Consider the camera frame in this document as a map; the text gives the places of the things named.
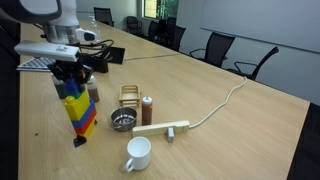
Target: power cord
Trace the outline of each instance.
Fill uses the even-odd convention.
[[[204,123],[213,113],[215,113],[215,112],[216,112],[218,109],[220,109],[222,106],[226,105],[226,104],[228,103],[229,97],[230,97],[230,95],[233,93],[233,91],[236,90],[236,89],[238,89],[238,88],[240,88],[240,87],[242,87],[243,85],[245,85],[245,84],[247,83],[247,81],[248,81],[247,77],[244,76],[244,82],[243,82],[242,84],[240,84],[240,85],[232,88],[232,89],[229,91],[229,93],[228,93],[228,95],[227,95],[227,97],[226,97],[226,100],[225,100],[222,104],[220,104],[218,107],[216,107],[214,110],[212,110],[206,117],[204,117],[204,118],[203,118],[201,121],[199,121],[198,123],[196,123],[196,124],[194,124],[194,125],[190,125],[190,126],[189,126],[189,129],[192,129],[192,128],[195,128],[195,127],[200,126],[200,125],[201,125],[202,123]]]

